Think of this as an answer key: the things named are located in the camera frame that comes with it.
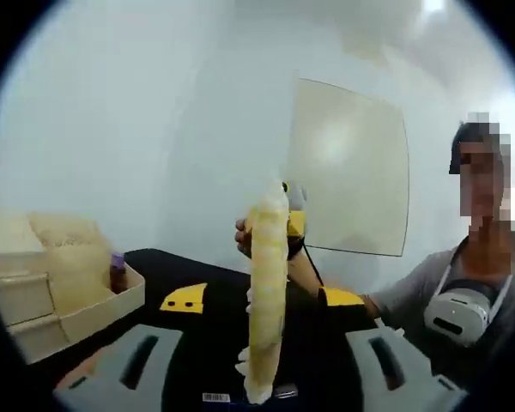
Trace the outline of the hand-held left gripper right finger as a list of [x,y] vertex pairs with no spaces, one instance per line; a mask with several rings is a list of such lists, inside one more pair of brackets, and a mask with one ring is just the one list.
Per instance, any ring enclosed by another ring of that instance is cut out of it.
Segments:
[[334,347],[320,357],[320,411],[453,411],[466,396],[448,378],[433,374],[430,360],[385,326],[344,332],[336,315],[361,309],[355,294],[319,289],[333,327]]

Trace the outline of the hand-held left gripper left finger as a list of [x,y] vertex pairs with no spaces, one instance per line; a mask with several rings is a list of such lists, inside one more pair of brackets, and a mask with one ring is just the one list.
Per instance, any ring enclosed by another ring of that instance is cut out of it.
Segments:
[[55,394],[70,411],[170,411],[184,332],[138,324],[93,357],[94,373]]

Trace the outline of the person's left hand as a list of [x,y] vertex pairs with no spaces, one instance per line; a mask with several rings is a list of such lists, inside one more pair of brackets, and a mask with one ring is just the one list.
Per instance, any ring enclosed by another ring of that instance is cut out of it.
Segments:
[[96,360],[93,357],[87,358],[73,370],[68,372],[61,382],[58,383],[58,386],[69,386],[81,377],[92,375],[94,373],[95,364]]

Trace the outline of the person's right hand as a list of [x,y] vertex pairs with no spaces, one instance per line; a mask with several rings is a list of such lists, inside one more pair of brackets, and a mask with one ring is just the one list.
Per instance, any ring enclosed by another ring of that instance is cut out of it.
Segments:
[[235,223],[236,233],[234,239],[238,250],[246,257],[251,258],[251,233],[245,228],[246,219],[239,219]]

